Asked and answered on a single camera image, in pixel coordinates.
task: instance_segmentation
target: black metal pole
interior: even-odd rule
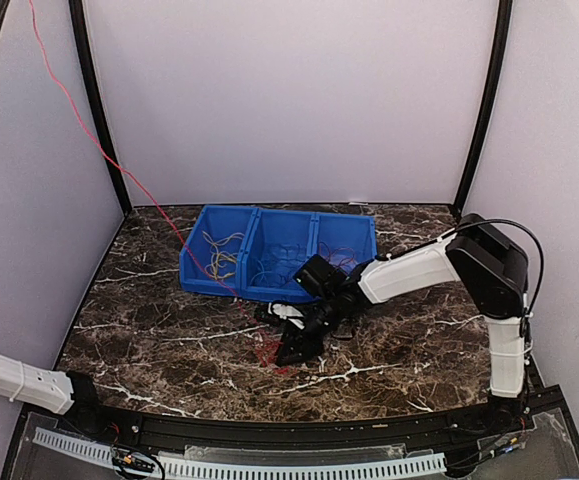
[[[87,34],[87,23],[85,21],[85,11],[82,0],[69,0],[69,10],[71,11],[71,23],[73,26],[73,34],[76,39],[76,48],[78,50],[78,59],[80,60],[80,69],[82,70],[82,79],[87,91],[89,99],[89,107],[96,126],[96,133],[98,140],[103,150],[114,162],[118,162],[116,157],[116,150],[113,147],[111,140],[111,133],[109,125],[107,124],[107,117],[102,105],[102,98],[100,97],[100,89],[98,88],[98,79],[96,78],[96,70],[93,65],[93,57],[91,56],[91,46],[89,45],[89,35]],[[118,202],[125,215],[131,212],[133,206],[127,193],[127,186],[125,185],[122,173],[105,161],[109,176],[113,183],[113,188],[116,191]]]
[[[471,184],[473,183],[476,169],[478,168],[478,161],[480,160],[482,147],[485,143],[485,137],[487,136],[491,112],[493,111],[493,104],[496,99],[496,91],[498,90],[502,61],[505,56],[505,46],[507,45],[509,25],[511,23],[511,6],[512,0],[500,0],[498,4],[496,31],[493,37],[493,47],[491,48],[491,58],[489,59],[489,70],[487,71],[487,80],[485,81],[485,89],[482,94],[478,120],[473,132],[471,146],[469,147],[465,169],[462,172],[462,178],[460,179],[458,193],[456,193],[456,198],[453,201],[453,209],[458,215],[462,213],[465,203],[467,202],[469,190],[471,189]]]

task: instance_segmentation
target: black cable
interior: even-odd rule
[[[86,437],[90,440],[93,441],[98,441],[98,438],[96,437],[100,437],[103,433],[105,433],[107,430],[109,430],[110,425],[107,425],[105,427],[104,430],[98,432],[98,433],[94,433],[94,434],[87,434],[85,432],[83,432],[82,430],[80,430],[78,427],[76,427],[73,423],[71,423],[69,420],[67,420],[64,417],[61,417],[59,419],[62,422],[65,422],[67,425],[69,425],[71,428],[73,428],[77,433],[79,433],[80,435],[82,435],[83,437]],[[127,450],[129,453],[128,454],[132,454],[132,453],[139,453],[140,455],[143,455],[144,457],[148,458],[151,462],[153,462],[158,469],[160,470],[160,480],[166,480],[167,474],[165,472],[165,467],[162,465],[162,463],[160,462],[160,460],[158,460],[155,456],[151,455],[150,453],[147,452],[143,452],[142,450],[136,448],[136,447],[130,447],[129,445],[123,445],[122,443],[117,443],[114,442],[113,444],[114,447],[119,447],[122,448],[123,450]]]
[[[162,465],[160,460],[158,460],[158,458],[156,458],[154,455],[151,455],[150,453],[147,453],[147,452],[143,452],[142,450],[135,448],[135,447],[123,445],[121,443],[114,444],[114,447],[116,447],[116,448],[119,447],[123,450],[127,450],[126,455],[133,455],[134,453],[139,453],[143,457],[147,458],[150,462],[152,462],[154,465],[156,465],[158,467],[158,470],[160,470],[160,480],[166,480],[167,474],[165,472],[165,467]],[[151,473],[147,473],[147,472],[145,472],[145,473],[147,473],[147,475],[139,475],[139,474],[128,472],[127,467],[125,467],[122,464],[117,465],[117,467],[118,467],[118,470],[120,470],[122,472],[121,476],[124,478],[127,478],[129,480],[142,480],[145,478],[149,478],[151,476]]]
[[[475,458],[475,457],[479,456],[481,453],[484,453],[485,451],[489,450],[491,447],[493,447],[496,443],[498,443],[502,438],[504,438],[505,435],[507,435],[511,431],[512,427],[514,426],[514,422],[515,422],[515,419],[513,422],[511,422],[511,424],[507,428],[505,428],[505,430],[500,435],[498,435],[496,438],[491,440],[484,447],[480,448],[476,453],[473,453],[473,454],[469,455],[468,457],[463,458],[462,460],[458,460],[457,462],[454,462],[450,465],[447,465],[447,468],[456,468],[457,465],[461,465],[465,462],[468,462],[472,458]]]
[[[533,312],[533,307],[536,303],[536,299],[538,298],[538,293],[540,293],[540,287],[542,286],[542,278],[545,272],[545,254],[544,251],[542,250],[540,240],[538,240],[538,237],[536,237],[536,235],[534,235],[534,233],[531,230],[529,230],[527,227],[518,222],[514,222],[513,220],[506,220],[504,218],[494,218],[491,220],[481,220],[474,223],[468,223],[466,225],[459,225],[455,229],[442,235],[441,238],[445,239],[453,235],[454,233],[463,232],[470,228],[480,227],[482,225],[492,225],[492,224],[511,225],[512,227],[516,227],[525,232],[527,235],[529,235],[529,237],[531,237],[533,242],[536,244],[536,248],[538,249],[538,255],[540,256],[540,271],[538,273],[538,281],[536,283],[536,289],[534,290],[533,298],[531,299],[531,302],[529,303],[529,309],[527,310],[527,314],[530,314],[531,312]]]

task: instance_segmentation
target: tangled wires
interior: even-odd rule
[[[231,253],[226,250],[221,250],[226,247],[232,240],[242,242],[245,237],[244,233],[234,233],[222,240],[214,240],[207,232],[202,232],[202,237],[210,245],[211,263],[205,267],[205,272],[214,280],[224,281],[236,274],[236,264],[238,263],[238,247],[235,248],[236,253]]]

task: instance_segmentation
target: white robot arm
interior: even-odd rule
[[[524,387],[526,342],[530,340],[531,313],[526,304],[528,258],[522,248],[488,222],[492,221],[475,214],[467,215],[457,229],[437,240],[399,256],[377,258],[359,265],[349,275],[318,255],[312,257],[294,278],[321,300],[303,306],[292,305],[294,313],[284,314],[292,322],[285,324],[276,364],[304,362],[322,354],[324,335],[335,330],[342,319],[373,304],[420,288],[460,280],[488,325],[491,395],[518,398]],[[272,306],[271,313],[276,313],[281,304]]]
[[[0,355],[0,395],[65,414],[74,404],[71,379],[64,372],[31,367]]]

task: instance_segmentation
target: black frame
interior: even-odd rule
[[[458,216],[462,214],[462,210],[465,208],[465,203],[467,202],[467,197],[469,196],[469,191],[471,190],[471,185],[473,184],[473,179],[478,168],[478,162],[480,161],[485,137],[487,136],[489,121],[491,120],[491,113],[493,112],[493,105],[496,100],[496,92],[498,91],[498,82],[500,81],[502,61],[505,56],[507,37],[509,35],[512,3],[512,0],[500,0],[498,4],[496,31],[493,36],[493,47],[491,48],[491,58],[489,59],[489,69],[487,71],[487,80],[485,81],[482,101],[480,102],[478,120],[476,121],[476,127],[473,132],[473,138],[471,139],[471,146],[467,154],[467,161],[462,172],[458,192],[452,205],[453,211]]]
[[[559,408],[571,435],[579,464],[579,434],[560,386],[544,387],[533,361],[527,372],[531,386],[528,396],[528,406],[531,409],[529,415]],[[157,454],[159,450],[184,452],[191,445],[299,451],[405,444],[409,452],[432,449],[436,453],[445,453],[449,461],[453,461],[456,457],[476,452],[479,436],[456,434],[447,431],[447,427],[457,419],[480,417],[485,408],[487,406],[481,404],[444,412],[377,420],[285,424],[199,420],[143,414],[114,407],[103,407],[102,414],[119,425],[122,432],[119,438],[121,443],[153,454]],[[61,418],[39,407],[28,404],[23,406],[1,480],[9,480],[11,476],[17,447],[28,415],[32,412],[53,416],[58,420]],[[74,431],[73,427],[65,422],[60,426]]]
[[[69,10],[71,12],[71,25],[73,27],[73,35],[76,40],[76,49],[78,50],[78,59],[82,71],[82,80],[87,91],[87,98],[89,99],[89,107],[96,126],[96,133],[98,134],[102,149],[109,155],[109,158],[118,163],[116,149],[111,139],[107,116],[105,115],[100,89],[98,88],[98,79],[96,77],[93,56],[91,55],[91,45],[89,44],[87,21],[82,0],[69,0]],[[122,178],[122,173],[108,161],[104,160],[104,162],[107,165],[109,177],[111,177],[111,183],[116,191],[116,197],[118,198],[120,208],[122,208],[122,213],[126,216],[131,213],[133,205],[127,193],[127,186]]]

